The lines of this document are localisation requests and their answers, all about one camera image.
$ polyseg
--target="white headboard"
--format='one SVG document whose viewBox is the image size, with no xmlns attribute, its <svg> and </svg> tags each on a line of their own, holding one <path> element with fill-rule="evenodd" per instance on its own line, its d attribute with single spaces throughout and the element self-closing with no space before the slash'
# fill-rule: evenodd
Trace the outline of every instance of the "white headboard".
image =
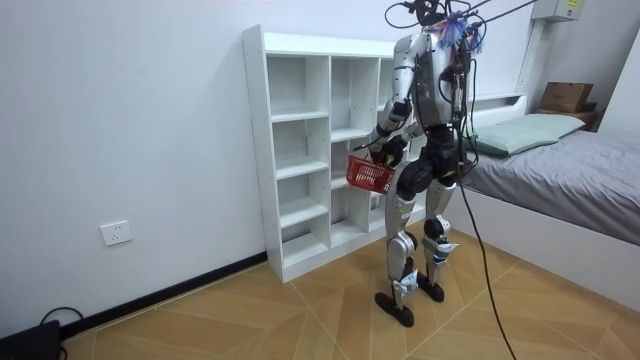
<svg viewBox="0 0 640 360">
<path fill-rule="evenodd" d="M 476 128 L 495 125 L 524 116 L 526 109 L 526 93 L 478 95 L 473 112 L 473 122 Z"/>
</svg>

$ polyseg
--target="wall outlet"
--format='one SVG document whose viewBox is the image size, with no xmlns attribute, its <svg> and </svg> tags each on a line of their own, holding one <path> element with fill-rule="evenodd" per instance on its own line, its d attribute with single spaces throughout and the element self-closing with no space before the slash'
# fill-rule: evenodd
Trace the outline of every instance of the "wall outlet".
<svg viewBox="0 0 640 360">
<path fill-rule="evenodd" d="M 133 240 L 127 221 L 100 226 L 100 231 L 107 246 Z"/>
</svg>

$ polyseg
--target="green pillow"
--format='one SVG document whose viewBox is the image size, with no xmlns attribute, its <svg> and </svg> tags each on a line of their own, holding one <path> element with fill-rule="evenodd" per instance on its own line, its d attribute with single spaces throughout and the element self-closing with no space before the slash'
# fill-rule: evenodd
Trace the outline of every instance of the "green pillow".
<svg viewBox="0 0 640 360">
<path fill-rule="evenodd" d="M 478 151 L 495 157 L 507 157 L 558 142 L 558 138 L 549 132 L 511 121 L 480 127 L 476 133 Z"/>
<path fill-rule="evenodd" d="M 478 128 L 478 151 L 490 156 L 507 157 L 538 146 L 555 144 L 561 137 L 583 125 L 581 120 L 566 115 L 526 115 Z"/>
<path fill-rule="evenodd" d="M 531 129 L 542 130 L 558 139 L 584 126 L 584 122 L 573 116 L 555 114 L 531 114 L 507 121 L 518 123 Z"/>
</svg>

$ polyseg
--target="electrical panel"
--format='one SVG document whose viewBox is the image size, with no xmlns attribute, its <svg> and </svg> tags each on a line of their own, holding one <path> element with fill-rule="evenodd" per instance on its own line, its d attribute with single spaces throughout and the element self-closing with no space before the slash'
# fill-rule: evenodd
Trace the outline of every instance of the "electrical panel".
<svg viewBox="0 0 640 360">
<path fill-rule="evenodd" d="M 538 0 L 533 7 L 533 20 L 564 22 L 578 20 L 586 0 Z"/>
</svg>

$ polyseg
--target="white bed frame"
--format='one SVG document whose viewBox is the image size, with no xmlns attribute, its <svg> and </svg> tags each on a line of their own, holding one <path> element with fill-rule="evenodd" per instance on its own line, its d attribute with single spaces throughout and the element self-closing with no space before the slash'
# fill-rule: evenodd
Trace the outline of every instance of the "white bed frame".
<svg viewBox="0 0 640 360">
<path fill-rule="evenodd" d="M 476 111 L 476 127 L 522 116 L 525 107 L 526 96 L 520 96 L 515 103 Z M 640 311 L 640 246 L 469 189 L 466 195 L 485 242 Z M 459 190 L 445 217 L 455 229 L 475 237 Z"/>
</svg>

